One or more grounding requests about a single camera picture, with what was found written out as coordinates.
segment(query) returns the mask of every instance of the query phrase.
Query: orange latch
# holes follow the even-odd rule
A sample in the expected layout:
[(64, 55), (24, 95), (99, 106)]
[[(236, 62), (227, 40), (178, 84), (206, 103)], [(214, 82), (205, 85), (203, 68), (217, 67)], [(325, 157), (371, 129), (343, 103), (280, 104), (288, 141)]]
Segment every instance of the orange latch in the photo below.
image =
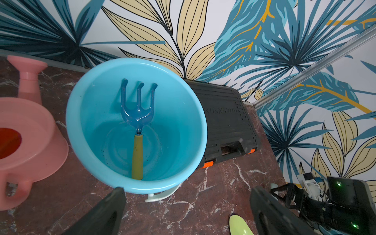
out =
[(249, 152), (249, 154), (254, 153), (254, 152), (255, 152), (255, 149), (251, 149), (251, 151)]
[(206, 162), (206, 163), (204, 164), (204, 166), (201, 167), (200, 169), (202, 169), (202, 168), (206, 168), (206, 167), (211, 167), (213, 164), (214, 164), (214, 161)]

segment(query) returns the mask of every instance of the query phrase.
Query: brown marble surface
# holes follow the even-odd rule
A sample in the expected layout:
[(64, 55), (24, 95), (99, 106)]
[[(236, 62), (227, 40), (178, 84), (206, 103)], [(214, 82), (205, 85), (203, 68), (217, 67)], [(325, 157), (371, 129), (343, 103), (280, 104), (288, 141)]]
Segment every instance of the brown marble surface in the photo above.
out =
[[(48, 67), (40, 75), (43, 105), (65, 129), (68, 97), (83, 73)], [(0, 97), (15, 97), (18, 72), (0, 58)], [(145, 203), (146, 195), (127, 193), (119, 230), (122, 234), (230, 234), (229, 216), (245, 219), (258, 234), (250, 208), (253, 187), (269, 190), (285, 184), (253, 106), (246, 106), (261, 138), (255, 153), (195, 171), (169, 198)], [(72, 149), (65, 164), (52, 176), (33, 183), (28, 199), (18, 207), (0, 211), (0, 234), (61, 234), (112, 188), (99, 182), (79, 162)]]

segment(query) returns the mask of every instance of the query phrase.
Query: wall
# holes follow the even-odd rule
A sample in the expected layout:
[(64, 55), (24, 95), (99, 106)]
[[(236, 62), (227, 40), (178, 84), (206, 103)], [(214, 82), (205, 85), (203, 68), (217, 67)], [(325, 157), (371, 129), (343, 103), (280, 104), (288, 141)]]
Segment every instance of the wall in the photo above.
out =
[(0, 48), (153, 60), (252, 102), (376, 22), (373, 0), (0, 0)]
[(257, 110), (286, 181), (361, 179), (376, 201), (375, 88), (373, 39)]

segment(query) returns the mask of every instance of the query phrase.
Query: bucket handle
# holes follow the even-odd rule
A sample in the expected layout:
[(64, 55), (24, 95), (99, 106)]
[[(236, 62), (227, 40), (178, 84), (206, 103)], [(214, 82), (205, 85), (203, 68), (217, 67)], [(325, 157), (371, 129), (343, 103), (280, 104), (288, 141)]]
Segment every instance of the bucket handle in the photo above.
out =
[(182, 185), (182, 184), (180, 183), (180, 184), (176, 185), (175, 187), (170, 188), (170, 189), (163, 191), (163, 192), (156, 194), (156, 195), (154, 195), (154, 193), (150, 193), (150, 194), (147, 195), (147, 199), (145, 200), (145, 202), (156, 202), (156, 201), (168, 198), (180, 187), (180, 185)]
[(31, 186), (33, 182), (31, 180), (23, 180), (18, 183), (17, 191), (14, 196), (8, 197), (6, 195), (6, 179), (8, 173), (0, 173), (0, 211), (12, 209), (23, 203), (30, 194)]

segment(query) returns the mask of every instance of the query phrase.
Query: pink plastic pot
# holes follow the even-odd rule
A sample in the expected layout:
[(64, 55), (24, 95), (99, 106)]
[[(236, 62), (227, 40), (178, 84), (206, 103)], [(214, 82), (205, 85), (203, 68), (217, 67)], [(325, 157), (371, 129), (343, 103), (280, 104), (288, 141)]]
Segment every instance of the pink plastic pot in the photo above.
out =
[[(11, 155), (0, 159), (0, 210), (18, 206), (29, 196), (33, 182), (56, 172), (68, 155), (68, 144), (51, 113), (41, 105), (38, 73), (41, 61), (8, 56), (20, 71), (18, 98), (0, 98), (0, 128), (20, 133), (22, 141)], [(5, 193), (7, 182), (18, 184), (14, 196)]]

